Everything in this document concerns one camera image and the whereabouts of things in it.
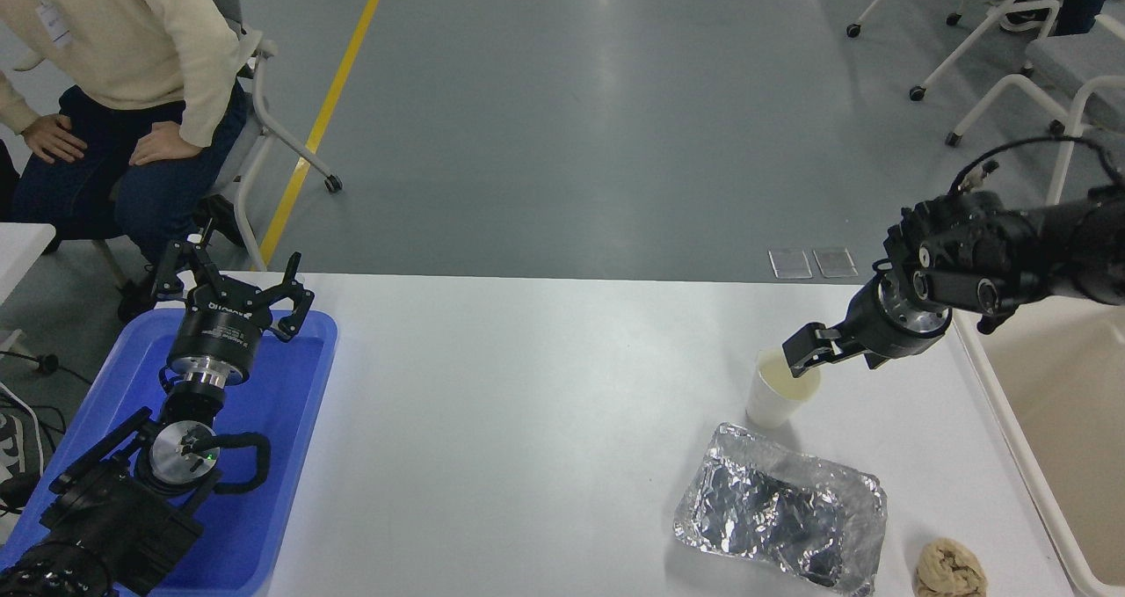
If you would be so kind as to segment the person's right hand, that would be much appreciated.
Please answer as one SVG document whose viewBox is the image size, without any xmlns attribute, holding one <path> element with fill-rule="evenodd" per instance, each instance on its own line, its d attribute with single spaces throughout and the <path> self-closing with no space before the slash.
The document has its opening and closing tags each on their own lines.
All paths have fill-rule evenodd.
<svg viewBox="0 0 1125 597">
<path fill-rule="evenodd" d="M 45 164 L 73 164 L 84 157 L 87 144 L 73 133 L 71 119 L 63 114 L 43 115 L 19 135 L 34 156 Z"/>
</svg>

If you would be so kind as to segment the person's left hand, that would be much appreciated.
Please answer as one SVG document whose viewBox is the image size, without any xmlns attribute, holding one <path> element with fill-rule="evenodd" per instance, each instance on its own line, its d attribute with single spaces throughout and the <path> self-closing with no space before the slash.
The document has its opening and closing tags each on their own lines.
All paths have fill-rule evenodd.
<svg viewBox="0 0 1125 597">
<path fill-rule="evenodd" d="M 156 121 L 151 125 L 148 133 L 136 142 L 127 163 L 129 168 L 141 168 L 152 162 L 194 159 L 201 151 L 201 147 L 182 139 L 178 123 Z"/>
</svg>

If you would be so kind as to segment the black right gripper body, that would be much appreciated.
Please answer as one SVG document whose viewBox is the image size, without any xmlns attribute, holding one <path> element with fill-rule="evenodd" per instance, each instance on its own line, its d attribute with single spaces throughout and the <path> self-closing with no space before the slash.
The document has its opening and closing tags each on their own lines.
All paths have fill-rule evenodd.
<svg viewBox="0 0 1125 597">
<path fill-rule="evenodd" d="M 925 311 L 897 292 L 889 275 L 876 275 L 850 300 L 842 322 L 844 356 L 863 355 L 875 369 L 886 360 L 920 355 L 944 336 L 951 311 Z"/>
</svg>

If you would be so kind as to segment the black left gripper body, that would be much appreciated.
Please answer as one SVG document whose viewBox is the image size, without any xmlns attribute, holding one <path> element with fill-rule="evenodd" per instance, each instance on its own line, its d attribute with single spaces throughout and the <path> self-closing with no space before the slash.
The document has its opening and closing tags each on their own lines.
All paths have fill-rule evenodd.
<svg viewBox="0 0 1125 597">
<path fill-rule="evenodd" d="M 253 311 L 234 291 L 194 289 L 166 363 L 184 376 L 210 358 L 228 365 L 230 376 L 250 376 L 266 329 L 266 306 Z"/>
</svg>

